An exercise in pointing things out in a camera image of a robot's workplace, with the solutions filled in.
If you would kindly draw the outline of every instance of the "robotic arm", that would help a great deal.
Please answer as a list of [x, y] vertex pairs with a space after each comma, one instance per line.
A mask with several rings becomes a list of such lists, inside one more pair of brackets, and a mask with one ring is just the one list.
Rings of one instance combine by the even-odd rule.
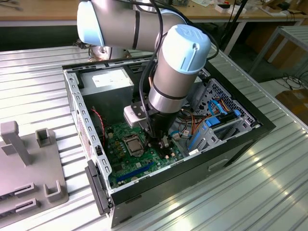
[[[211, 42], [201, 30], [186, 25], [175, 12], [162, 10], [161, 15], [164, 40], [158, 48], [158, 63], [146, 108], [141, 102], [133, 103], [124, 108], [124, 117], [131, 127], [143, 128], [149, 143], [167, 148], [168, 130], [205, 65]], [[77, 28], [85, 43], [154, 51], [160, 24], [155, 13], [135, 11], [116, 0], [92, 0], [79, 4]]]

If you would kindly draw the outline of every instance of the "motherboard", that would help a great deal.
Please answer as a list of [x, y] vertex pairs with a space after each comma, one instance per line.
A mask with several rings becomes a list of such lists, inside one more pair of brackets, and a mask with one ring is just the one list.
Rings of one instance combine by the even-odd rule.
[[112, 168], [109, 180], [112, 188], [137, 180], [184, 157], [174, 141], [164, 151], [145, 147], [145, 137], [141, 129], [130, 128], [125, 122], [111, 125], [106, 131], [107, 157]]

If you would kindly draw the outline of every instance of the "blue ram slot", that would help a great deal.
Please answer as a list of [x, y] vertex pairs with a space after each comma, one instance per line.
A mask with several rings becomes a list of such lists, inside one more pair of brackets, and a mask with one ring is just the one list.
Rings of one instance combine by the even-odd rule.
[[149, 163], [148, 165], [146, 165], [144, 167], [138, 168], [138, 169], [136, 169], [136, 170], [134, 170], [134, 171], [132, 171], [132, 172], [130, 172], [128, 174], [125, 174], [125, 175], [123, 175], [121, 177], [118, 177], [118, 178], [116, 178], [116, 181], [119, 182], [119, 181], [122, 181], [122, 180], [126, 180], [126, 179], [128, 179], [130, 177], [138, 175], [139, 173], [145, 172], [145, 171], [150, 169], [150, 166], [152, 164], [154, 164], [154, 162], [151, 162], [151, 163]]

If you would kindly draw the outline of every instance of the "desk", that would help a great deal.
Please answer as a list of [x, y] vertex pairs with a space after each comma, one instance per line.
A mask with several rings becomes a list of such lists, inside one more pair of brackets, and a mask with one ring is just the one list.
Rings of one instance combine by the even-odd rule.
[[[78, 3], [79, 0], [21, 0], [20, 7], [24, 9], [22, 12], [0, 7], [0, 26], [76, 25]], [[228, 22], [230, 18], [230, 14], [216, 11], [213, 5], [204, 7], [192, 1], [187, 7], [176, 8], [195, 23]], [[298, 26], [305, 18], [308, 16], [302, 14], [296, 14], [292, 20], [291, 16], [272, 17], [260, 9], [247, 12], [239, 17], [239, 24], [224, 52], [226, 54], [231, 52], [247, 22], [295, 21], [295, 25]], [[278, 50], [270, 59], [273, 60], [277, 54]]]
[[[180, 10], [186, 17], [191, 19], [195, 23], [215, 23], [215, 22], [228, 22], [230, 18], [230, 14], [228, 13], [220, 13], [214, 9], [213, 5], [209, 5], [207, 7], [201, 6], [197, 3], [190, 2], [188, 7], [176, 7]], [[238, 18], [238, 26], [233, 33], [226, 49], [225, 54], [229, 55], [233, 46], [235, 45], [236, 40], [240, 36], [242, 30], [244, 29], [246, 23], [249, 22], [288, 22], [294, 21], [295, 26], [299, 26], [302, 24], [305, 18], [308, 18], [307, 15], [295, 14], [293, 16], [277, 16], [273, 17], [264, 11], [258, 9], [254, 12], [247, 12], [245, 14], [241, 14]], [[277, 48], [277, 50], [270, 57], [270, 62], [274, 60], [276, 55], [279, 53], [281, 48], [286, 44], [286, 40], [284, 40], [281, 45]]]
[[[87, 59], [88, 52], [76, 47], [0, 52], [0, 122], [16, 120], [22, 134], [39, 128], [55, 131], [69, 193], [65, 204], [1, 231], [110, 230], [109, 219], [98, 213], [84, 170], [87, 162], [70, 114], [61, 68]], [[210, 62], [276, 129], [233, 165], [116, 230], [307, 230], [307, 126], [224, 53], [219, 52]]]

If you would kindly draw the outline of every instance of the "ribbed metal surface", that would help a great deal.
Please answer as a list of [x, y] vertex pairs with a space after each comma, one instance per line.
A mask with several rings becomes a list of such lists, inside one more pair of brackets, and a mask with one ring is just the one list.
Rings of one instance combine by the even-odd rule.
[[308, 26], [282, 26], [280, 33], [308, 51]]
[[[109, 230], [84, 171], [86, 160], [70, 115], [61, 66], [87, 61], [87, 51], [62, 47], [0, 53], [0, 122], [20, 133], [53, 129], [69, 201], [3, 230]], [[115, 230], [307, 230], [308, 135], [229, 58], [211, 63], [276, 129], [234, 165], [139, 214]]]

